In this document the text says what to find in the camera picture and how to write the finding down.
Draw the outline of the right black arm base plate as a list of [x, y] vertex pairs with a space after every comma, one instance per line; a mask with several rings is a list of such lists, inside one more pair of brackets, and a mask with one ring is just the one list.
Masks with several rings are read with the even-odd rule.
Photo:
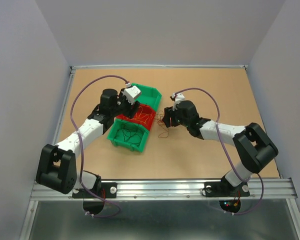
[[204, 184], [201, 194], [207, 198], [249, 197], [250, 191], [244, 190], [243, 187], [248, 187], [248, 185], [241, 183], [233, 187], [231, 184], [221, 181], [210, 181]]

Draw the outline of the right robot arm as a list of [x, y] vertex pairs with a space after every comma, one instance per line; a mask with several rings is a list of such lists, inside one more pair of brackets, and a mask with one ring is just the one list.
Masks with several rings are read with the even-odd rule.
[[236, 148], [240, 162], [231, 164], [231, 170], [221, 179], [220, 189], [232, 195], [238, 186], [253, 174], [260, 173], [278, 154], [279, 150], [257, 123], [235, 126], [217, 123], [199, 116], [192, 101], [183, 100], [164, 109], [162, 118], [167, 128], [184, 126], [189, 134], [201, 140], [214, 140]]

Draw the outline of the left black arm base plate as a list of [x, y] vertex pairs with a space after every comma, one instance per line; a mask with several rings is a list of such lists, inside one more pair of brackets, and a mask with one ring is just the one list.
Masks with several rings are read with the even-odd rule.
[[[115, 199], [117, 197], [118, 184], [116, 182], [101, 182], [99, 185], [95, 184], [90, 190], [92, 193], [98, 195], [104, 199]], [[78, 193], [72, 193], [73, 199], [92, 199], [90, 193], [88, 193], [83, 188], [78, 190]]]

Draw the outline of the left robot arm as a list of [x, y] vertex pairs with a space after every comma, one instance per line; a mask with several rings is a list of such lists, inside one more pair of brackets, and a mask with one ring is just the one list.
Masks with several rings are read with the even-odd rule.
[[83, 177], [88, 177], [84, 191], [90, 197], [101, 193], [101, 184], [92, 173], [84, 174], [77, 171], [76, 160], [84, 149], [94, 140], [104, 135], [113, 125], [119, 115], [133, 118], [138, 111], [141, 95], [137, 86], [121, 89], [107, 88], [102, 91], [99, 104], [88, 115], [81, 126], [75, 126], [75, 131], [55, 145], [45, 145], [40, 154], [36, 173], [36, 182], [62, 194], [68, 194], [73, 189], [82, 188]]

